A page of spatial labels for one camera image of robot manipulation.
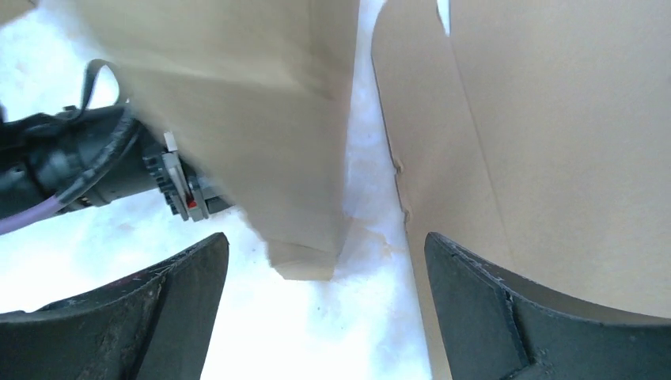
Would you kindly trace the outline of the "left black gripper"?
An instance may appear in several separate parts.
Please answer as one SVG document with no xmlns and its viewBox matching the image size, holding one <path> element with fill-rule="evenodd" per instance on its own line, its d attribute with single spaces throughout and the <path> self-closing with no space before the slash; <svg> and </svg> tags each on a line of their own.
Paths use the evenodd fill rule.
<svg viewBox="0 0 671 380">
<path fill-rule="evenodd" d="M 152 135 L 124 105 L 1 122 L 3 223 L 33 223 L 153 189 L 184 221 L 231 206 L 170 134 Z"/>
</svg>

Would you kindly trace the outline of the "brown cardboard box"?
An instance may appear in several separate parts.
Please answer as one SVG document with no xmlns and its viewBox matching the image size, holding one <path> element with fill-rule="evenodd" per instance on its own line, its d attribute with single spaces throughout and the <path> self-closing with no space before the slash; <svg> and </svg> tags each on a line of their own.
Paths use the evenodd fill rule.
<svg viewBox="0 0 671 380">
<path fill-rule="evenodd" d="M 242 207 L 289 280 L 343 249 L 356 1 L 57 1 L 117 65 L 142 121 Z"/>
</svg>

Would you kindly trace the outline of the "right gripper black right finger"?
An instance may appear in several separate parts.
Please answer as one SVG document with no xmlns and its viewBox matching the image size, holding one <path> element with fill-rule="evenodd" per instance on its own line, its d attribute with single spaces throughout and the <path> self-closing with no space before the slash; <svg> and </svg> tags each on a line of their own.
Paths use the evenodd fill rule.
<svg viewBox="0 0 671 380">
<path fill-rule="evenodd" d="M 424 253 L 453 378 L 669 378 L 669 319 L 558 292 L 441 234 Z"/>
</svg>

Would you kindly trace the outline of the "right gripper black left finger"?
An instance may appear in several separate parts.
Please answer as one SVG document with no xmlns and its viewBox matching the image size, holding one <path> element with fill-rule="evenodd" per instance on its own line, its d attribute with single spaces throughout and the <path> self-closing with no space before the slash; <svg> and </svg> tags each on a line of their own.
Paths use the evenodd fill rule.
<svg viewBox="0 0 671 380">
<path fill-rule="evenodd" d="M 216 233 L 92 291 L 4 313 L 2 378 L 200 378 L 228 263 Z"/>
</svg>

